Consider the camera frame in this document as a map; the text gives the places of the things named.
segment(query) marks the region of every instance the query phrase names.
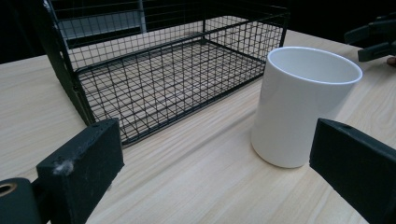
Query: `black background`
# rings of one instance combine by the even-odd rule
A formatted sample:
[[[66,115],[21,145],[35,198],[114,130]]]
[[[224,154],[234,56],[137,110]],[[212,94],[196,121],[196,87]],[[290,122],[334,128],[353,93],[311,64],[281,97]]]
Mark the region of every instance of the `black background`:
[[[0,0],[0,63],[8,63],[45,54],[19,0]],[[344,42],[344,33],[366,25],[377,16],[396,12],[395,0],[261,0],[290,9],[289,29]],[[366,47],[374,44],[355,44]]]

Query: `black clamp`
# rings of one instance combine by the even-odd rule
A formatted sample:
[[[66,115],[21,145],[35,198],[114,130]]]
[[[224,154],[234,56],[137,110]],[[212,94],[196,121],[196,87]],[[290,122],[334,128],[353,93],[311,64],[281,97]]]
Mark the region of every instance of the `black clamp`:
[[[368,25],[346,32],[347,44],[369,39],[373,35],[384,36],[384,42],[358,51],[359,62],[369,62],[388,55],[396,55],[396,12],[380,16]]]
[[[85,223],[123,166],[117,119],[94,123],[25,178],[0,181],[0,223]]]

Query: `wooden table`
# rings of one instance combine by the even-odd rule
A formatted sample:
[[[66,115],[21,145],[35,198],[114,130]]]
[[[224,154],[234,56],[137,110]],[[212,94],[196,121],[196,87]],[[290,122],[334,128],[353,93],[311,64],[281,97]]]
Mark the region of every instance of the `wooden table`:
[[[357,48],[293,31],[285,46],[355,62],[363,79],[336,120],[396,147],[396,69],[386,58],[359,63]],[[125,148],[88,223],[366,223],[308,164],[282,169],[254,152],[261,83]],[[47,56],[1,64],[0,99],[1,180],[33,181],[35,166],[85,127]]]

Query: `black foam block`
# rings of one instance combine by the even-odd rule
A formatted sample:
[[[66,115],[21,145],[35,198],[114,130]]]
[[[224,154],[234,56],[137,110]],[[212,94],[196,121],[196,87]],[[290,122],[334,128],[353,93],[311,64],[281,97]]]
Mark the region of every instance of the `black foam block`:
[[[122,166],[116,119],[94,123],[40,162],[38,182],[55,208],[51,223],[85,223]]]
[[[396,223],[396,150],[359,130],[319,119],[310,166],[370,223]]]

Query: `black wire basket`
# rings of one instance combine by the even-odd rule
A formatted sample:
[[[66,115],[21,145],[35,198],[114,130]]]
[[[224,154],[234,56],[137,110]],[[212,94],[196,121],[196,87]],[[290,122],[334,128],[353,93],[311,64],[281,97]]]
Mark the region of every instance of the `black wire basket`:
[[[261,77],[289,12],[249,1],[46,1],[26,6],[87,125],[118,118],[124,145]]]

